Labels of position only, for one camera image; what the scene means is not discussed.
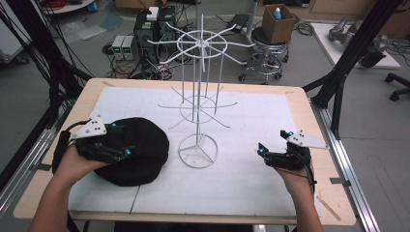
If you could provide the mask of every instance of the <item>hand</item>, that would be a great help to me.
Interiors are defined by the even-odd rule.
[[[313,172],[313,166],[310,162],[310,169]],[[282,168],[275,168],[277,173],[283,179],[287,191],[291,195],[297,193],[310,192],[310,183],[308,181],[308,173],[305,168],[298,171],[290,171]]]
[[[89,172],[106,165],[108,165],[108,163],[87,160],[78,154],[75,146],[69,146],[61,159],[54,178],[57,178],[61,184],[70,187]]]

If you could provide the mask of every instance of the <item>desk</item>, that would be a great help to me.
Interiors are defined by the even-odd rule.
[[[63,129],[69,125],[88,118],[100,92],[104,87],[134,87],[147,89],[166,89],[170,86],[178,88],[181,82],[175,81],[149,81],[149,80],[123,80],[95,78],[88,81],[78,101],[68,116]],[[310,108],[308,98],[302,88],[260,86],[243,84],[222,84],[223,92],[276,94],[282,95],[288,102],[295,127],[304,129],[311,135],[323,139],[319,126]],[[217,84],[210,84],[210,90],[216,90]],[[49,152],[44,157],[43,163],[51,164],[52,151],[56,142],[51,145]],[[347,199],[342,185],[332,185],[330,178],[337,177],[337,171],[329,152],[326,150],[311,149],[313,159],[317,201],[321,208],[321,221],[325,225],[352,225],[356,222],[350,202]],[[38,170],[31,183],[23,193],[15,207],[15,217],[32,218],[37,209],[41,195],[46,184],[51,178],[51,171]],[[102,213],[102,212],[72,212],[74,219],[94,220],[143,220],[143,221],[170,221],[170,222],[212,222],[212,223],[247,223],[247,224],[292,224],[295,217],[270,217],[270,216],[219,216],[200,214],[129,214],[129,213]]]

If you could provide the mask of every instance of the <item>electronic equipment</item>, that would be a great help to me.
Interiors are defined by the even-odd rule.
[[[160,13],[159,13],[159,18],[158,18],[158,23],[160,27],[160,38],[161,41],[166,42],[166,41],[176,41],[176,32],[170,28],[166,23],[169,25],[175,27],[175,7],[167,7],[167,8],[160,8]],[[163,44],[162,46],[168,46],[169,51],[175,51],[176,50],[176,44]]]
[[[226,28],[231,28],[233,25],[236,25],[231,31],[241,33],[242,29],[247,25],[248,19],[249,14],[235,14],[232,20],[226,25]]]
[[[148,21],[147,15],[140,12],[136,16],[133,34],[135,35],[136,42],[142,44],[143,48],[154,47],[153,44],[147,41],[157,42],[159,40],[158,24],[156,21]]]
[[[117,36],[115,37],[114,42],[112,43],[112,51],[114,52],[114,57],[117,60],[124,60],[124,55],[122,51],[122,45],[124,41],[125,36]]]
[[[157,21],[158,11],[160,9],[158,7],[150,7],[148,10],[150,11],[150,13],[147,14],[147,20],[148,21]]]
[[[157,64],[157,46],[147,41],[157,42],[159,40],[159,28],[156,21],[148,21],[147,14],[141,11],[136,16],[133,34],[138,48],[139,56],[148,59],[152,64]]]
[[[136,58],[136,42],[134,36],[126,36],[121,46],[124,60],[133,60]]]

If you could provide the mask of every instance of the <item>gray floor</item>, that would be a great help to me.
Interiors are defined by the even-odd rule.
[[[91,26],[101,24],[108,16],[108,9],[96,14],[78,11],[60,18],[64,23],[82,21]],[[210,23],[217,18],[210,18]],[[70,43],[71,48],[95,75],[103,77],[109,71],[109,61],[102,54],[102,47],[116,35],[132,32],[133,21],[119,20],[115,29],[90,41]],[[213,23],[209,29],[221,29],[223,24]],[[245,43],[243,36],[227,36],[229,41]],[[231,47],[228,54],[245,60],[251,49]],[[402,66],[394,73],[409,76],[410,68],[403,59],[395,56]],[[238,76],[243,68],[226,61],[222,82],[240,83]],[[290,46],[290,58],[283,64],[283,78],[270,80],[271,85],[304,86],[327,74],[332,64],[314,36],[294,32]],[[180,80],[175,69],[171,80]],[[348,76],[340,119],[340,136],[356,171],[362,189],[381,231],[410,231],[410,95],[390,101],[392,91],[402,89],[397,82],[384,81],[390,70],[354,69]],[[245,84],[259,84],[264,77],[249,73]],[[0,71],[0,169],[13,156],[22,141],[39,121],[48,106],[48,87],[35,66],[11,63]],[[317,90],[307,93],[313,97]],[[13,217],[15,202],[0,220],[0,231],[24,231],[29,220]],[[112,231],[112,222],[94,222],[90,231]],[[269,226],[268,231],[283,231],[281,227]],[[326,231],[362,231],[359,224],[351,227],[327,226]]]

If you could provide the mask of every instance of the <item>chair leg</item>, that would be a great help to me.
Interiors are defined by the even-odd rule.
[[[392,81],[394,81],[394,80],[397,81],[398,83],[400,83],[400,84],[402,84],[402,85],[408,87],[408,88],[394,91],[394,92],[390,95],[390,100],[392,100],[392,101],[397,101],[397,100],[400,99],[400,96],[399,96],[399,95],[410,94],[410,80],[405,79],[405,78],[403,78],[403,77],[401,77],[401,76],[399,76],[399,75],[396,75],[396,74],[394,74],[394,73],[391,73],[391,72],[386,76],[386,79],[385,79],[385,81],[388,82],[388,83],[390,83],[390,82],[392,82]]]

